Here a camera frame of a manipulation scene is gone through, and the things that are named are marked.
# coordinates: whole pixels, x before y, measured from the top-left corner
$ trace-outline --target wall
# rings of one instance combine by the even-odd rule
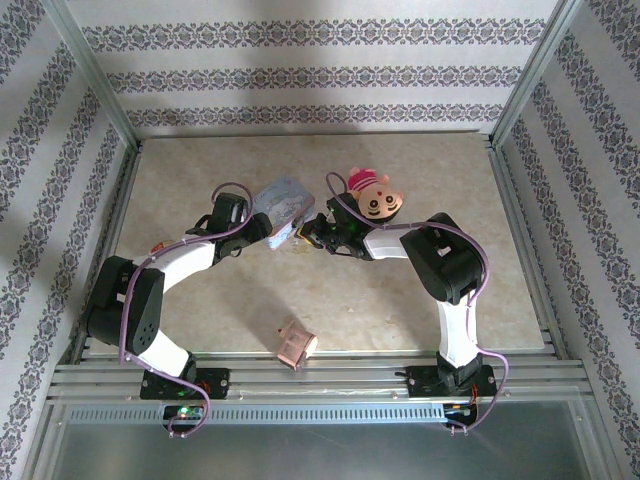
[[[639,3],[583,4],[502,149],[625,478],[640,478]]]
[[[489,133],[555,0],[69,0],[142,137]]]
[[[37,0],[0,0],[0,479],[81,311],[123,146]]]

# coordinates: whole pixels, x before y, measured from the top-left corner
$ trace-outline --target black bracket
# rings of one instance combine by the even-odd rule
[[[211,400],[224,400],[229,392],[228,368],[198,368],[193,382],[209,394]],[[198,399],[195,390],[165,380],[155,373],[145,370],[140,388],[142,400],[191,400]]]
[[[471,397],[474,385],[480,397],[493,397],[497,391],[490,365],[482,365],[473,376],[457,387],[447,386],[440,379],[436,365],[405,367],[404,374],[398,372],[396,375],[405,377],[410,398]]]

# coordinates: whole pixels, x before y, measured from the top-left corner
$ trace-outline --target aluminum frame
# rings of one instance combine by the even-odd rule
[[[622,478],[608,436],[603,433],[582,362],[558,360],[553,354],[510,355],[509,361],[510,380],[499,403],[568,402],[592,478]],[[487,363],[494,366],[496,380],[501,381],[504,370],[500,362],[488,359]],[[212,402],[212,424],[424,423],[438,421],[437,412],[444,401],[468,401],[409,398],[404,379],[396,372],[410,365],[435,365],[432,356],[320,355],[302,372],[291,371],[274,356],[204,355],[198,358],[198,364],[231,370],[227,399]],[[119,365],[115,357],[59,365],[29,455],[26,477],[53,477],[68,425],[159,423],[159,415],[153,412],[178,402],[141,400],[142,376],[142,369]],[[350,412],[352,418],[346,418],[346,414],[342,418],[342,413],[340,418],[337,413],[322,413],[331,411]],[[404,416],[397,417],[398,411],[405,412]]]
[[[112,121],[133,147],[138,139],[108,84],[106,77],[82,38],[77,25],[62,0],[44,0],[65,40],[89,83],[96,89],[101,101],[107,105]],[[541,41],[525,66],[517,87],[510,96],[492,135],[485,136],[494,176],[498,185],[516,249],[530,290],[536,314],[541,322],[545,349],[538,353],[508,355],[511,377],[502,402],[568,402],[584,458],[593,478],[622,478],[609,437],[582,361],[568,360],[539,268],[535,262],[531,241],[526,233],[522,214],[517,207],[515,192],[504,171],[499,147],[513,122],[528,100],[535,82],[546,67],[562,33],[570,24],[580,0],[561,0],[556,6]],[[127,174],[127,188],[116,199],[114,217],[110,221],[104,255],[114,252],[124,221],[128,199],[133,188],[139,155],[132,157],[131,172]],[[147,412],[160,408],[160,402],[139,398],[143,371],[132,365],[121,366],[115,354],[92,355],[85,337],[69,365],[56,368],[48,398],[37,427],[35,440],[29,453],[25,477],[52,478],[66,427],[77,420],[78,411],[120,412],[105,421],[120,421],[119,415],[130,417],[126,421],[139,421],[136,411]],[[495,368],[496,379],[502,379],[504,369],[493,359],[487,363]],[[264,354],[203,354],[198,355],[201,367],[224,367],[231,370],[228,398],[214,401],[213,410],[233,409],[235,412],[282,411],[285,408],[304,407],[311,411],[331,406],[349,406],[353,411],[367,411],[407,407],[437,407],[442,398],[409,398],[401,377],[395,375],[410,365],[435,365],[435,358],[426,354],[362,355],[356,352],[320,354],[308,362],[300,373],[283,367],[273,355]],[[466,398],[450,399],[467,401]],[[230,423],[251,422],[251,415],[237,414]]]
[[[87,280],[86,287],[87,293],[93,289],[98,273],[100,272],[99,266],[111,255],[115,253],[118,238],[120,237],[120,231],[122,230],[122,223],[124,222],[125,212],[131,197],[131,191],[133,190],[133,180],[135,179],[138,171],[138,165],[140,163],[141,146],[133,147],[129,146],[124,152],[122,163],[120,165],[120,172],[118,173],[118,184],[115,188],[114,198],[112,204],[109,207],[109,216],[106,224],[103,227],[103,234],[105,236],[104,248],[102,251],[95,253],[92,266],[90,269],[90,278]],[[82,357],[84,348],[87,343],[87,331],[86,325],[82,324],[82,320],[78,320],[80,323],[74,328],[71,334],[70,345],[62,357],[62,363],[78,363]]]

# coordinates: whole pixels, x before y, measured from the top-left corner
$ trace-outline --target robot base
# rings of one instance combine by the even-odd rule
[[[436,361],[438,363],[438,377],[451,391],[466,390],[471,388],[474,383],[474,376],[482,368],[482,354],[478,353],[476,358],[463,365],[462,367],[454,367],[451,365],[440,352],[436,352]]]
[[[229,369],[198,368],[192,383],[205,390],[211,400],[224,400],[229,391]],[[199,400],[202,397],[195,390],[165,380],[155,373],[145,370],[140,388],[140,398],[142,400],[190,400],[191,398]]]
[[[445,383],[453,379],[453,375],[449,373],[443,375],[441,367],[429,365],[406,367],[404,375],[400,373],[397,375],[406,378],[411,398],[471,397],[474,385],[478,388],[480,397],[493,397],[496,394],[496,380],[490,365],[481,365],[475,373],[458,385]]]

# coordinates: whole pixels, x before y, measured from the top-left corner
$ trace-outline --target enclosure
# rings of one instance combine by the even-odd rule
[[[1,8],[0,478],[640,478],[637,0]],[[454,400],[398,375],[442,348],[410,262],[290,238],[164,295],[163,332],[230,372],[166,438],[87,334],[105,259],[180,240],[223,182],[290,176],[327,213],[352,167],[402,190],[392,223],[447,212],[486,250],[478,344],[511,365],[487,422],[451,438]],[[297,372],[291,320],[318,338]]]

